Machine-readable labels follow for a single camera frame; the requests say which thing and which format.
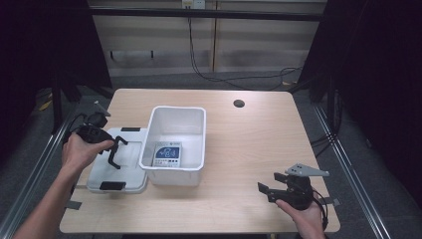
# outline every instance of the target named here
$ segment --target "wooden table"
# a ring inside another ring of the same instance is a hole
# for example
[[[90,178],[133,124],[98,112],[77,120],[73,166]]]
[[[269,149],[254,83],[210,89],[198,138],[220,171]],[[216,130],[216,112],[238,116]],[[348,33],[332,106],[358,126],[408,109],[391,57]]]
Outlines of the wooden table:
[[[234,101],[245,106],[236,108]],[[318,168],[292,95],[280,92],[118,90],[110,127],[147,127],[156,106],[201,107],[207,112],[205,165],[199,186],[148,182],[140,194],[94,194],[83,172],[61,223],[65,233],[281,233],[297,231],[289,215],[258,191],[297,162]],[[328,196],[321,177],[312,185]],[[339,229],[332,206],[326,232]]]

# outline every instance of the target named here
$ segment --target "white plastic bin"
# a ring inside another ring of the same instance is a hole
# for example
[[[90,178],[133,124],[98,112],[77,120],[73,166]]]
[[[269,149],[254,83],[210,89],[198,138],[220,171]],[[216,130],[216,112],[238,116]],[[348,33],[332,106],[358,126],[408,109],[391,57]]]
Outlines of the white plastic bin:
[[[153,184],[198,185],[205,158],[206,112],[202,108],[156,107],[149,119],[139,166]],[[158,142],[181,142],[180,167],[152,166]]]

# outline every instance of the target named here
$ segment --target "electrical outlet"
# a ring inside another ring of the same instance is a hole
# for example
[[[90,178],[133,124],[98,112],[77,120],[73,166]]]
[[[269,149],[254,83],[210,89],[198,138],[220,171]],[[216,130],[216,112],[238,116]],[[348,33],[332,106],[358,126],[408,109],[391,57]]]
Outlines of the electrical outlet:
[[[193,0],[194,9],[205,9],[205,0]]]
[[[193,0],[182,0],[182,9],[193,9]]]

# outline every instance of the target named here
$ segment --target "hand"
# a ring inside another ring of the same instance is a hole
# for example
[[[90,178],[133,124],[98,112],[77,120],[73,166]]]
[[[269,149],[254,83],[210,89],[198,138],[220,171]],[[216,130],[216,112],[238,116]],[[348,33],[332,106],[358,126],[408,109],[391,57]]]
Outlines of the hand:
[[[289,203],[280,199],[276,201],[276,204],[292,217],[299,234],[304,239],[325,238],[322,229],[321,211],[315,202],[303,211],[293,208]]]
[[[112,140],[87,143],[80,136],[72,133],[68,142],[63,145],[62,170],[71,176],[79,176],[84,168],[94,161],[100,151],[110,148],[113,144]]]

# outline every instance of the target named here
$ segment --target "forearm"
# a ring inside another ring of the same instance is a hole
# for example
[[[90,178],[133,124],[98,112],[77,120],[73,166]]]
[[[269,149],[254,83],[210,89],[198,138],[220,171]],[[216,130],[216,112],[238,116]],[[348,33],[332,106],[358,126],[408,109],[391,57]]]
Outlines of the forearm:
[[[13,238],[55,238],[75,180],[72,174],[61,170]]]

